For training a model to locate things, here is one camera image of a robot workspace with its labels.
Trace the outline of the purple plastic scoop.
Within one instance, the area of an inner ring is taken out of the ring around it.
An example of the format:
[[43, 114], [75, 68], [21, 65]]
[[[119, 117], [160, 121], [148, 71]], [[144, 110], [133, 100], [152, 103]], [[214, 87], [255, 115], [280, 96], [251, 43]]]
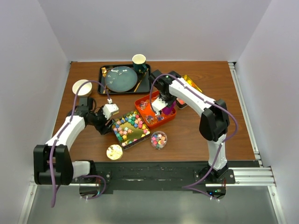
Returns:
[[172, 113], [172, 110], [173, 110], [173, 108], [174, 108], [175, 105], [176, 105], [176, 102], [173, 102], [170, 107], [167, 106], [167, 107], [163, 108], [162, 112], [165, 115], [170, 115]]

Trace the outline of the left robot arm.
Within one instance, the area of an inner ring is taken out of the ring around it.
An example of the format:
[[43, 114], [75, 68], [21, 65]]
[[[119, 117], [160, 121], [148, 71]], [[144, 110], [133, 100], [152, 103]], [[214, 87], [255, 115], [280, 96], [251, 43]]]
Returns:
[[112, 131], [114, 120], [119, 112], [116, 104], [108, 103], [98, 110], [91, 97], [79, 98], [79, 103], [71, 110], [58, 132], [45, 144], [36, 145], [34, 156], [34, 180], [38, 185], [69, 185], [73, 179], [81, 177], [86, 183], [96, 180], [94, 161], [72, 161], [70, 149], [78, 135], [87, 125], [93, 126], [100, 134]]

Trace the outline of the clear plastic jar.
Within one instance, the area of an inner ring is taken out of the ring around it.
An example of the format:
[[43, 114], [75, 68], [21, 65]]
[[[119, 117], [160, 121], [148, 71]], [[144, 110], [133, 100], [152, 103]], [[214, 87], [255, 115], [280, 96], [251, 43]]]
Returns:
[[155, 148], [155, 149], [162, 149], [163, 147], [165, 147], [166, 143], [167, 143], [167, 135], [162, 132], [162, 131], [156, 131], [151, 135], [151, 145]]

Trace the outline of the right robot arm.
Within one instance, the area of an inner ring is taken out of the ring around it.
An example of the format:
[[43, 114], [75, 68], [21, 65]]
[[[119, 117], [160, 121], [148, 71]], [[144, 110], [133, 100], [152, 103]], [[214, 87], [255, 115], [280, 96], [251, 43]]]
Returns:
[[178, 74], [163, 74], [159, 70], [149, 75], [151, 88], [159, 91], [159, 97], [152, 101], [149, 96], [152, 111], [159, 115], [163, 109], [171, 108], [177, 98], [182, 99], [200, 117], [199, 132], [207, 140], [209, 161], [207, 173], [190, 188], [203, 182], [207, 177], [213, 183], [224, 179], [227, 167], [226, 141], [229, 126], [229, 115], [226, 103], [223, 100], [215, 101], [200, 91], [191, 87]]

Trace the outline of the star candy tin box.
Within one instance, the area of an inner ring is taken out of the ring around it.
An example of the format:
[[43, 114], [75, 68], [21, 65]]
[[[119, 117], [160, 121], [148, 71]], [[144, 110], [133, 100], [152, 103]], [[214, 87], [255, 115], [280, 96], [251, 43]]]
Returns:
[[150, 129], [137, 110], [117, 118], [112, 125], [112, 131], [123, 150], [127, 150], [150, 137]]

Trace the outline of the orange lollipop box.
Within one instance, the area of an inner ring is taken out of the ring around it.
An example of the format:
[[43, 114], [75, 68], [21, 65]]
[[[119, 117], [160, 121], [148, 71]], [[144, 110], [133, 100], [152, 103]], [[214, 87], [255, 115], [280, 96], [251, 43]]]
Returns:
[[136, 100], [135, 107], [138, 110], [143, 121], [150, 129], [155, 129], [159, 126], [162, 126], [176, 117], [175, 108], [173, 108], [168, 115], [162, 113], [161, 115], [156, 116], [155, 113], [151, 110], [149, 95]]

